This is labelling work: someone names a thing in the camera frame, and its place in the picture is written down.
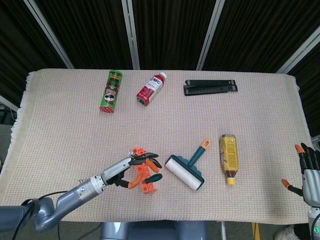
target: lint roller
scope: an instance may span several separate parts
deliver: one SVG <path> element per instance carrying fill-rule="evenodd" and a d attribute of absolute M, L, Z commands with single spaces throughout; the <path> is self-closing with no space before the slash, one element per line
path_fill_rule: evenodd
<path fill-rule="evenodd" d="M 209 140 L 205 140 L 197 151 L 194 153 L 190 161 L 184 159 L 182 156 L 171 155 L 169 159 L 165 162 L 165 166 L 174 175 L 181 179 L 185 184 L 187 184 L 193 190 L 198 190 L 202 184 L 205 182 L 201 172 L 194 166 L 201 155 L 207 150 L 210 145 Z"/>

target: white bottle cap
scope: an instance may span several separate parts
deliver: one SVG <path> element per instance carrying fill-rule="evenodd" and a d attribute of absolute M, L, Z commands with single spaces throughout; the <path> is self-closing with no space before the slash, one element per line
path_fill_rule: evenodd
<path fill-rule="evenodd" d="M 166 79 L 166 78 L 167 78 L 167 74 L 165 74 L 163 71 L 162 71 L 162 72 L 160 72 L 159 74 L 161 74 L 162 76 L 164 76 L 164 79 Z"/>

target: black curtain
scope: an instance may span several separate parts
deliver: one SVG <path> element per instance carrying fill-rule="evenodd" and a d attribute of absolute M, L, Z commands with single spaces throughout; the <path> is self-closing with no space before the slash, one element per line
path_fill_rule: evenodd
<path fill-rule="evenodd" d="M 132 69 L 120 0 L 36 0 L 77 69 Z"/>
<path fill-rule="evenodd" d="M 319 16 L 318 0 L 226 0 L 203 70 L 275 73 Z"/>
<path fill-rule="evenodd" d="M 20 105 L 29 72 L 66 66 L 22 0 L 0 1 L 0 95 Z"/>
<path fill-rule="evenodd" d="M 289 73 L 295 76 L 310 135 L 320 135 L 320 43 Z"/>
<path fill-rule="evenodd" d="M 215 0 L 132 0 L 140 68 L 196 70 Z"/>

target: white roller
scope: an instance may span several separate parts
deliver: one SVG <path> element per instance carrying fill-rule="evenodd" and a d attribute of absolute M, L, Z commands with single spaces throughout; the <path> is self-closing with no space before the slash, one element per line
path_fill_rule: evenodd
<path fill-rule="evenodd" d="M 177 163 L 173 158 L 170 158 L 165 166 L 193 190 L 197 190 L 200 187 L 201 181 Z"/>

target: robotic hand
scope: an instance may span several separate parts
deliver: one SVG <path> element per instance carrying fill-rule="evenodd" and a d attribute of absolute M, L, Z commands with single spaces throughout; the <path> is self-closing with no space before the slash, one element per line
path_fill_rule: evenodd
<path fill-rule="evenodd" d="M 309 230 L 312 240 L 320 240 L 320 152 L 301 143 L 295 145 L 299 155 L 302 189 L 292 186 L 287 180 L 282 179 L 283 185 L 291 192 L 303 197 L 311 206 L 308 212 Z"/>
<path fill-rule="evenodd" d="M 19 227 L 23 227 L 30 218 L 34 218 L 36 232 L 48 231 L 55 227 L 64 216 L 101 194 L 107 185 L 115 184 L 128 189 L 136 187 L 143 178 L 142 173 L 132 182 L 122 180 L 125 172 L 131 166 L 146 164 L 155 173 L 158 173 L 158 168 L 162 168 L 162 166 L 155 159 L 157 157 L 158 155 L 154 153 L 145 153 L 137 156 L 135 153 L 130 152 L 129 157 L 108 167 L 101 175 L 81 180 L 78 186 L 66 193 L 63 192 L 64 194 L 56 202 L 56 207 L 52 199 L 47 197 L 49 194 L 40 198 L 28 199 L 20 206 L 0 206 L 0 232 L 8 232 L 15 229 L 15 238 Z M 159 181 L 161 178 L 162 175 L 158 173 L 144 181 L 145 183 L 152 183 Z"/>

